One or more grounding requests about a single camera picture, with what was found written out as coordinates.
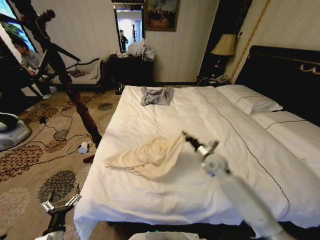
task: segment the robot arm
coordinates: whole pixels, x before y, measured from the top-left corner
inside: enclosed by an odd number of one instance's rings
[[[202,158],[201,166],[211,176],[220,180],[221,189],[241,214],[244,221],[255,233],[267,240],[294,240],[276,221],[266,204],[239,177],[228,170],[228,163],[221,155],[213,154],[219,142],[211,142],[209,147],[199,143],[186,132],[185,139],[190,142]]]
[[[50,202],[54,193],[55,191],[53,190],[49,195],[48,200],[41,204],[46,212],[51,216],[51,220],[48,228],[43,232],[42,236],[37,237],[35,240],[63,240],[63,236],[66,231],[66,214],[74,208],[81,198],[78,185],[76,187],[76,194],[65,205],[55,207]]]

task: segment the pillow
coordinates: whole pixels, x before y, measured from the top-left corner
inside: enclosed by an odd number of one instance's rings
[[[225,85],[216,88],[246,114],[261,111],[278,111],[283,107],[270,98],[243,85]]]
[[[320,177],[320,127],[288,111],[251,116]]]
[[[94,66],[92,71],[89,73],[90,77],[88,80],[97,79],[100,76],[100,63],[101,63],[101,60],[99,59],[97,61],[97,64]]]

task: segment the picture frame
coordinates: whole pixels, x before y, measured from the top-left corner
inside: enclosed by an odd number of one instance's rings
[[[146,31],[175,32],[180,0],[146,0],[144,28]]]

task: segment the sofa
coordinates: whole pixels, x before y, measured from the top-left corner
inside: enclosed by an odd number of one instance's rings
[[[66,68],[67,71],[80,70],[85,74],[79,77],[73,77],[72,84],[76,88],[97,88],[101,91],[106,89],[106,62],[101,58],[95,58],[86,63],[76,63]],[[50,80],[50,86],[62,88],[59,76]]]

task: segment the white bedsheet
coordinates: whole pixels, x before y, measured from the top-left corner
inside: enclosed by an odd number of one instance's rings
[[[279,221],[301,227],[320,225],[320,179],[257,122],[213,87],[175,88],[169,106],[141,106],[139,87],[126,86],[103,135],[75,207],[74,223],[82,240],[98,221],[182,225],[238,225],[241,216],[222,193],[219,181],[201,168],[185,143],[173,169],[158,180],[104,167],[103,159],[157,136],[181,130],[207,143],[230,170],[242,177]]]

